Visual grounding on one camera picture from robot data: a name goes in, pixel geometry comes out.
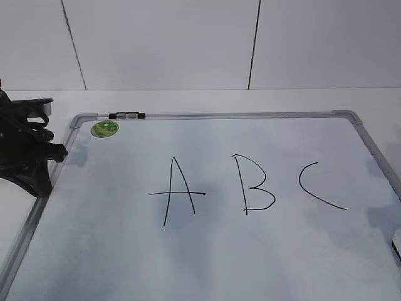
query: black mechanical claw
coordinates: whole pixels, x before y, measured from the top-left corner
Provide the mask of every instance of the black mechanical claw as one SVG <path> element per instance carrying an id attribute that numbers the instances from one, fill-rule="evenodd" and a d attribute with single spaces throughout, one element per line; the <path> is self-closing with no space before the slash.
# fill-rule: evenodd
<path id="1" fill-rule="evenodd" d="M 63 162 L 67 150 L 52 144 L 53 133 L 46 130 L 49 122 L 46 109 L 51 98 L 10 101 L 1 90 L 0 80 L 0 178 L 7 179 L 33 196 L 50 195 L 47 161 Z M 43 122 L 28 122 L 39 117 Z"/>

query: white writing surface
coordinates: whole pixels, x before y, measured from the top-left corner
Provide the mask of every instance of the white writing surface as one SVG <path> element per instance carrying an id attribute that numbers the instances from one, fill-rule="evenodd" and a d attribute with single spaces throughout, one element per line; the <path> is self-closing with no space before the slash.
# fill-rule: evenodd
<path id="1" fill-rule="evenodd" d="M 95 123 L 8 300 L 400 300 L 401 204 L 349 121 Z"/>

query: black marker writing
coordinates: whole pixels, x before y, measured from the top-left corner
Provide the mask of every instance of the black marker writing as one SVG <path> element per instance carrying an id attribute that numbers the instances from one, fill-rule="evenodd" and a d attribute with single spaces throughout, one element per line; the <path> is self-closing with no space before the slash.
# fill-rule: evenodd
<path id="1" fill-rule="evenodd" d="M 276 202 L 276 196 L 275 196 L 273 193 L 271 193 L 270 191 L 267 191 L 267 190 L 264 190 L 264 189 L 262 189 L 262 188 L 259 188 L 260 186 L 262 186 L 262 185 L 264 184 L 264 182 L 266 182 L 266 179 L 268 178 L 267 175 L 266 175 L 266 173 L 265 173 L 265 171 L 263 170 L 263 168 L 262 168 L 258 163 L 256 163 L 255 161 L 253 161 L 252 159 L 247 158 L 247 157 L 245 157 L 245 156 L 243 156 L 243 155 L 234 154 L 234 155 L 232 155 L 232 157 L 235 159 L 236 164 L 237 164 L 237 168 L 238 168 L 239 180 L 241 181 L 242 195 L 244 196 L 244 203 L 245 203 L 245 209 L 244 209 L 244 211 L 245 211 L 246 215 L 248 215 L 248 211 L 249 211 L 249 210 L 266 210 L 266 209 L 269 209 L 269 208 Z M 270 195 L 273 197 L 273 202 L 271 202 L 270 204 L 268 204 L 266 207 L 264 207 L 264 208 L 248 208 L 248 205 L 247 205 L 247 202 L 246 202 L 246 194 L 245 194 L 245 189 L 244 189 L 244 182 L 243 182 L 243 180 L 242 180 L 242 173 L 241 173 L 241 169 L 239 168 L 239 163 L 238 163 L 237 157 L 242 157 L 242 158 L 247 159 L 248 161 L 251 161 L 253 164 L 255 164 L 256 166 L 258 166 L 259 169 L 263 172 L 263 174 L 264 174 L 264 179 L 263 179 L 263 181 L 262 181 L 259 185 L 250 187 L 249 189 L 260 190 L 260 191 L 263 191 L 263 192 L 266 192 L 266 193 L 270 194 Z"/>
<path id="2" fill-rule="evenodd" d="M 319 163 L 319 162 L 311 163 L 311 164 L 305 166 L 305 167 L 302 169 L 302 171 L 301 171 L 301 173 L 299 174 L 299 177 L 298 177 L 299 185 L 301 186 L 301 188 L 302 188 L 306 193 L 310 194 L 311 196 L 315 197 L 316 199 L 319 199 L 320 201 L 326 203 L 327 205 L 333 206 L 333 207 L 338 208 L 338 209 L 341 209 L 341 210 L 346 210 L 346 208 L 339 207 L 339 206 L 337 206 L 337 205 L 331 204 L 331 203 L 329 203 L 328 201 L 325 201 L 324 199 L 321 199 L 321 198 L 319 198 L 318 196 L 315 196 L 313 193 L 310 193 L 309 191 L 307 191 L 307 190 L 303 187 L 303 185 L 302 185 L 302 183 L 301 183 L 301 176 L 302 176 L 302 173 L 305 171 L 305 169 L 307 169 L 308 167 L 310 167 L 310 166 L 312 166 L 312 165 L 315 165 L 315 164 L 317 164 L 317 163 Z"/>
<path id="3" fill-rule="evenodd" d="M 175 162 L 175 165 L 177 165 L 177 167 L 178 167 L 178 169 L 179 169 L 179 171 L 180 171 L 180 173 L 181 173 L 182 179 L 184 180 L 184 183 L 185 183 L 185 187 L 187 188 L 186 191 L 171 191 L 171 181 L 172 181 L 172 172 L 173 172 L 173 162 Z M 185 179 L 184 173 L 182 172 L 182 169 L 181 169 L 181 167 L 180 167 L 180 164 L 178 164 L 177 159 L 174 158 L 174 157 L 173 157 L 173 159 L 171 159 L 171 165 L 170 165 L 170 184 L 169 184 L 169 191 L 164 192 L 164 193 L 151 193 L 151 194 L 149 194 L 150 196 L 154 196 L 154 195 L 156 195 L 156 194 L 168 194 L 168 195 L 169 195 L 169 199 L 168 199 L 168 201 L 167 201 L 167 207 L 166 207 L 166 210 L 165 210 L 165 216 L 164 216 L 163 227 L 165 226 L 165 224 L 166 224 L 166 222 L 167 222 L 167 215 L 168 215 L 168 213 L 169 213 L 170 200 L 171 200 L 171 194 L 172 194 L 172 193 L 186 193 L 186 194 L 188 194 L 189 201 L 190 201 L 190 204 L 191 204 L 191 206 L 192 206 L 192 211 L 194 212 L 194 214 L 195 214 L 195 206 L 194 206 L 194 202 L 193 202 L 193 200 L 192 200 L 191 194 L 202 194 L 202 195 L 204 195 L 204 196 L 206 195 L 206 193 L 197 193 L 197 192 L 194 192 L 194 191 L 189 191 L 188 183 L 187 183 L 187 180 Z"/>

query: round sticker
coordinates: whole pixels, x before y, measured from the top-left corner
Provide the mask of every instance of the round sticker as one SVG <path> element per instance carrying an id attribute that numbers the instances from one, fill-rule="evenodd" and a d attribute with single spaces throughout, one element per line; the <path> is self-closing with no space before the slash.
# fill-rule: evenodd
<path id="1" fill-rule="evenodd" d="M 118 123 L 105 120 L 95 124 L 90 130 L 91 134 L 98 138 L 106 138 L 114 135 L 118 131 Z"/>

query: table surface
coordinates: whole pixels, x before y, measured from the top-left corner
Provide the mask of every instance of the table surface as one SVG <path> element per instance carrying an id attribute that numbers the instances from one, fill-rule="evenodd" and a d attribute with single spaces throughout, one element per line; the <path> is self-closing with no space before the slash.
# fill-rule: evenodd
<path id="1" fill-rule="evenodd" d="M 80 113 L 238 113 L 353 110 L 401 177 L 401 88 L 214 91 L 12 91 L 10 99 L 53 98 L 49 129 L 65 138 Z M 4 263 L 34 201 L 0 179 L 0 265 Z"/>

